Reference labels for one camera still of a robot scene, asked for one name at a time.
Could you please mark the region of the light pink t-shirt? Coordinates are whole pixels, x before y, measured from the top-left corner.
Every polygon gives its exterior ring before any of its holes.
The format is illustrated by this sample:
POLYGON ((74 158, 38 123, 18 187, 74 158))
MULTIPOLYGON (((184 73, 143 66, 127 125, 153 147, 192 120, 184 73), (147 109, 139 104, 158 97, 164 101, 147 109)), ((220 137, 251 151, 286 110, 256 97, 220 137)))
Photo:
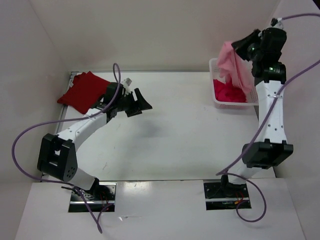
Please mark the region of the light pink t-shirt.
POLYGON ((254 87, 254 80, 248 65, 237 55, 231 41, 225 41, 221 47, 216 66, 220 70, 220 77, 226 83, 241 89, 249 94, 254 87))

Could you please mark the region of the dark red t-shirt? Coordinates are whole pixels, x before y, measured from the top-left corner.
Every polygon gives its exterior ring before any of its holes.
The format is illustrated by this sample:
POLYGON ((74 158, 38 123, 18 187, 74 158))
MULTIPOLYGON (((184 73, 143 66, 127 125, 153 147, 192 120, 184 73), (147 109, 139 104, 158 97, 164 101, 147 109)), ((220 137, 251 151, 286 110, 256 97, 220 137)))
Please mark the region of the dark red t-shirt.
POLYGON ((57 103, 71 106, 79 113, 86 114, 106 93, 110 82, 88 71, 76 75, 72 84, 67 92, 57 100, 57 103))

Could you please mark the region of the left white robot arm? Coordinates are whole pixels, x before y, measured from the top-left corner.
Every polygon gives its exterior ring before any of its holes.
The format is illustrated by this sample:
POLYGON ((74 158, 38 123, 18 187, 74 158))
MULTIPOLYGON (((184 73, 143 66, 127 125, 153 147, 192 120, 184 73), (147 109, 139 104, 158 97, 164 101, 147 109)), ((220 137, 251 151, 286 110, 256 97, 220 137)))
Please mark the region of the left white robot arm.
POLYGON ((98 129, 104 127, 119 112, 127 117, 151 110, 152 106, 140 90, 128 91, 123 86, 108 87, 105 94, 87 111, 87 117, 79 120, 56 135, 46 134, 41 141, 37 169, 64 183, 78 187, 89 200, 106 194, 106 187, 98 178, 80 169, 77 150, 98 129))

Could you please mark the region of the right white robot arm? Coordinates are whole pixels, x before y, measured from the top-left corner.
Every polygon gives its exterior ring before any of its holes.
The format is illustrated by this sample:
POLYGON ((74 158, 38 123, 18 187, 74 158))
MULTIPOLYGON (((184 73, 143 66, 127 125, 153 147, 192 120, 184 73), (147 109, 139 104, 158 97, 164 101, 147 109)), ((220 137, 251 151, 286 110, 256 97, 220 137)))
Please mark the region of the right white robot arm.
POLYGON ((269 27, 254 30, 231 44, 237 55, 252 62, 252 76, 258 96, 259 128, 254 139, 243 146, 239 161, 222 174, 219 191, 232 196, 244 187, 246 180, 282 163, 294 150, 285 134, 283 90, 287 82, 286 67, 279 61, 287 33, 269 27))

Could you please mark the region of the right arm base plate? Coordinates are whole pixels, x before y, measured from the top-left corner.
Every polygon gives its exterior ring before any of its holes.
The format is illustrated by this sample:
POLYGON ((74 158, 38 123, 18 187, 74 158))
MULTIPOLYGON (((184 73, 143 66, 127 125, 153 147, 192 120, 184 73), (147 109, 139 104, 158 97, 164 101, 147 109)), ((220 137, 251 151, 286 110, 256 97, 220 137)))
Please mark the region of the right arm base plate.
POLYGON ((207 180, 203 182, 205 205, 207 211, 251 209, 249 192, 246 184, 240 185, 230 193, 223 190, 220 180, 207 180))

